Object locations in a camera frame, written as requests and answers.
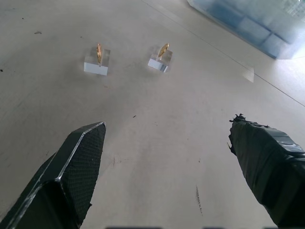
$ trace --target scuff mark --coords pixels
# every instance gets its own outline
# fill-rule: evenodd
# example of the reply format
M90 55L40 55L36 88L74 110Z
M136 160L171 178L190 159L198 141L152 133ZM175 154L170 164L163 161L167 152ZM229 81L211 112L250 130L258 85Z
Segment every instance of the scuff mark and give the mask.
M200 213L201 213L201 215L203 216L197 185L196 185L196 200L197 200L197 203L198 203L198 206L199 206L199 209L200 209Z

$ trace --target white floor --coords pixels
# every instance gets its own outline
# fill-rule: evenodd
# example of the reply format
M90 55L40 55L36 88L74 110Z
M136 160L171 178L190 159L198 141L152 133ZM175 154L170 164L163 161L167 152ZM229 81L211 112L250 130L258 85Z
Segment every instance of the white floor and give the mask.
M97 42L111 50L107 76L83 71ZM167 42L163 74L147 62ZM186 0L2 0L0 218L68 133L105 121L82 229L273 226L228 149L229 119L305 147L304 63L272 60Z

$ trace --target gold object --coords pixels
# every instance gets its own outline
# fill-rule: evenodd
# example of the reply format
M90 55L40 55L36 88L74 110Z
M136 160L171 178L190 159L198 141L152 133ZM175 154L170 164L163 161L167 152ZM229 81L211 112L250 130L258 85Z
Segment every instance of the gold object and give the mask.
M166 50L168 49L169 46L170 46L169 43L167 43L161 48L159 55L158 55L159 58L166 52Z
M103 56L103 51L102 51L102 46L101 46L101 44L99 44L99 43L97 44L96 52L97 52L97 61L98 61L99 64L101 65L102 56Z

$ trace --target dark mark on floor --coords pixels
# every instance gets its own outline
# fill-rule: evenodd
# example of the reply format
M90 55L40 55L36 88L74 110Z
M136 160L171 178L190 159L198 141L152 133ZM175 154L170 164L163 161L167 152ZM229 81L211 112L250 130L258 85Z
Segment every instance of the dark mark on floor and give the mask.
M200 209L200 213L201 215L203 216L202 214L202 208L201 208L201 204L200 204L200 199L199 199L199 192L198 192L198 187L196 185L196 200L197 200L197 203L198 203L198 206L199 206L199 209Z

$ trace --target concrete floor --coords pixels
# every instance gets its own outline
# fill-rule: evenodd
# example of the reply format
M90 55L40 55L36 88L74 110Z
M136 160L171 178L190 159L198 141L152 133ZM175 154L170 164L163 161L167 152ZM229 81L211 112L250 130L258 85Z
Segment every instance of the concrete floor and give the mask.
M71 131L105 121L82 229L273 225L228 149L228 121L243 113L305 147L304 59L274 61L185 0L2 0L0 33L0 218ZM83 72L97 42L108 76ZM147 62L167 42L162 74Z

